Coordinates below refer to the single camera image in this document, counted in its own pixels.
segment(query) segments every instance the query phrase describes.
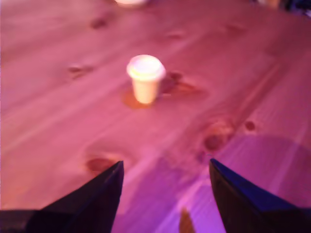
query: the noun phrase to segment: wooden table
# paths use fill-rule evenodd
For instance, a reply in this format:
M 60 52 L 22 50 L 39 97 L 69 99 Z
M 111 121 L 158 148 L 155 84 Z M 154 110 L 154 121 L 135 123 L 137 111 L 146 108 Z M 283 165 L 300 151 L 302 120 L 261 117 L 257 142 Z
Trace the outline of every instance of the wooden table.
M 247 0 L 31 3 L 1 5 L 2 209 L 41 208 L 124 160 L 113 232 L 178 232 L 183 208 L 198 233 L 224 232 L 210 157 L 311 206 L 310 19 Z M 138 54 L 170 73 L 147 108 L 125 71 Z

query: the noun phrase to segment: wood knot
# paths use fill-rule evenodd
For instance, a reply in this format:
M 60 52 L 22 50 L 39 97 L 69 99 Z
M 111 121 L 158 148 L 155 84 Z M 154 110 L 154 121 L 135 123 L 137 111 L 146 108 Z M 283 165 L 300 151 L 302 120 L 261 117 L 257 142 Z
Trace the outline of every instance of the wood knot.
M 204 134 L 204 147 L 208 151 L 219 150 L 233 136 L 234 131 L 234 126 L 229 121 L 218 121 L 214 124 L 211 124 Z
M 95 176 L 98 176 L 103 171 L 112 167 L 116 161 L 105 159 L 105 158 L 95 158 L 86 162 L 87 169 Z
M 68 67 L 68 71 L 72 79 L 80 78 L 84 76 L 85 74 L 93 71 L 93 69 L 94 69 L 93 67 L 87 66 L 87 65 L 81 65 L 81 66 L 73 65 L 73 66 Z
M 253 131 L 256 129 L 256 126 L 255 126 L 254 122 L 248 120 L 247 122 L 245 122 L 245 128 L 249 131 Z
M 107 21 L 103 18 L 95 18 L 91 21 L 90 25 L 93 29 L 99 29 L 107 26 Z
M 224 143 L 222 135 L 210 135 L 204 139 L 204 146 L 210 151 L 218 150 Z
M 173 39 L 173 40 L 179 40 L 181 38 L 183 38 L 185 36 L 185 32 L 182 30 L 179 31 L 173 31 L 170 33 L 167 33 L 166 35 L 169 39 Z
M 115 14 L 113 12 L 105 13 L 101 17 L 94 18 L 90 22 L 90 26 L 93 29 L 99 29 L 108 26 L 108 24 L 115 18 Z

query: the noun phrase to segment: paper cup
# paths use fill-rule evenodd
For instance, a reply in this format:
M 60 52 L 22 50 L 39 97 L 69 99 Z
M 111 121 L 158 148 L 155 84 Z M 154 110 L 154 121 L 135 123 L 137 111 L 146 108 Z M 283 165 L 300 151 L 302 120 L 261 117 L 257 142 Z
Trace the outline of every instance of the paper cup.
M 153 56 L 138 55 L 130 60 L 127 73 L 132 78 L 136 100 L 143 104 L 152 103 L 157 98 L 159 84 L 165 76 L 162 63 Z
M 145 5 L 149 0 L 115 0 L 122 7 L 138 7 Z

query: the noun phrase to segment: wooden board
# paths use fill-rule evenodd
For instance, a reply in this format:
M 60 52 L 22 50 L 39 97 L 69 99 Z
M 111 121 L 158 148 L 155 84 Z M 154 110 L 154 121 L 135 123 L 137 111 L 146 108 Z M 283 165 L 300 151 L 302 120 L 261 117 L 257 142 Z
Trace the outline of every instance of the wooden board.
M 113 232 L 224 232 L 211 157 L 310 207 L 308 18 L 246 0 L 31 3 L 1 5 L 2 209 L 41 208 L 90 180 L 89 160 L 124 160 Z M 25 18 L 42 25 L 18 37 Z M 125 67 L 142 53 L 181 80 L 140 109 Z

